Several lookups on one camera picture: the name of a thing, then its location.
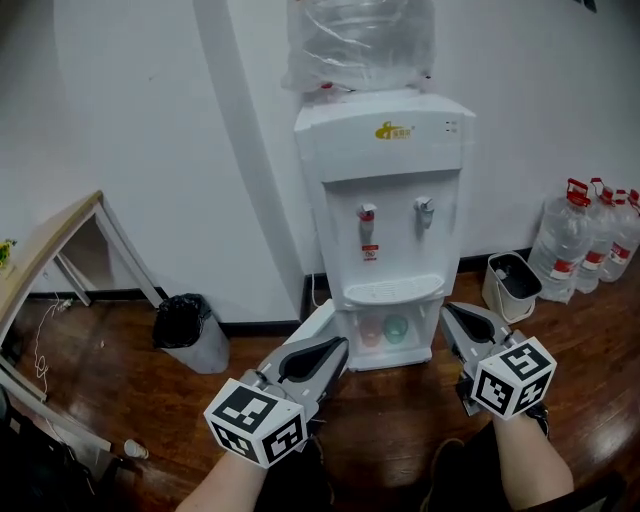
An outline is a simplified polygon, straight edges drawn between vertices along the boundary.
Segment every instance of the shoe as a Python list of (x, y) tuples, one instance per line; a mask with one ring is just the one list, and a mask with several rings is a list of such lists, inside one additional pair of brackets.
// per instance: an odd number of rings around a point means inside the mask
[(420, 506), (420, 512), (453, 510), (456, 474), (462, 464), (464, 443), (460, 439), (447, 439), (436, 450), (431, 462), (431, 489)]

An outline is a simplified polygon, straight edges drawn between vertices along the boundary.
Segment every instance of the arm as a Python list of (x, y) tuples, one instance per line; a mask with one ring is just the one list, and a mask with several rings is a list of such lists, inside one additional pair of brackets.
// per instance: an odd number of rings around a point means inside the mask
[(493, 425), (500, 454), (502, 487), (514, 510), (534, 507), (573, 492), (571, 470), (536, 420), (520, 414)]
[(267, 470), (225, 453), (176, 512), (253, 512)]

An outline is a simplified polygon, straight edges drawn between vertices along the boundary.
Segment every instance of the white cable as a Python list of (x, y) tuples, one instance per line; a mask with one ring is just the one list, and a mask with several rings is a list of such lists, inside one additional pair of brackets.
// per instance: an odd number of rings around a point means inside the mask
[(49, 386), (47, 384), (47, 371), (49, 371), (49, 367), (47, 366), (47, 360), (44, 358), (44, 356), (38, 357), (38, 347), (40, 345), (40, 329), (42, 329), (42, 324), (47, 318), (49, 311), (51, 311), (51, 318), (53, 318), (53, 316), (56, 314), (56, 308), (60, 304), (60, 297), (58, 297), (58, 294), (56, 292), (54, 293), (56, 294), (56, 303), (53, 304), (52, 306), (49, 306), (49, 309), (47, 309), (47, 312), (43, 315), (42, 320), (40, 321), (40, 325), (38, 326), (38, 332), (36, 333), (36, 348), (34, 350), (34, 356), (35, 356), (34, 367), (36, 369), (36, 377), (44, 381), (45, 395), (49, 390)]

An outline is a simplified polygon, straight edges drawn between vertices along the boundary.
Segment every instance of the dispenser logo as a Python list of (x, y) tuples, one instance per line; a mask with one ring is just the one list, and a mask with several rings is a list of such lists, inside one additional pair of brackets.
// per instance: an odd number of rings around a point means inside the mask
[(410, 139), (414, 127), (393, 126), (391, 121), (382, 124), (382, 128), (376, 130), (376, 137), (382, 140)]

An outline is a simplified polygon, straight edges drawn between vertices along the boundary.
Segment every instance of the water dispenser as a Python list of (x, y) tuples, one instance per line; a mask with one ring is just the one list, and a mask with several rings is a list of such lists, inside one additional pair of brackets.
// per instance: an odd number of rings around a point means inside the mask
[(428, 361), (453, 289), (475, 116), (435, 94), (344, 93), (302, 108), (302, 168), (354, 370)]

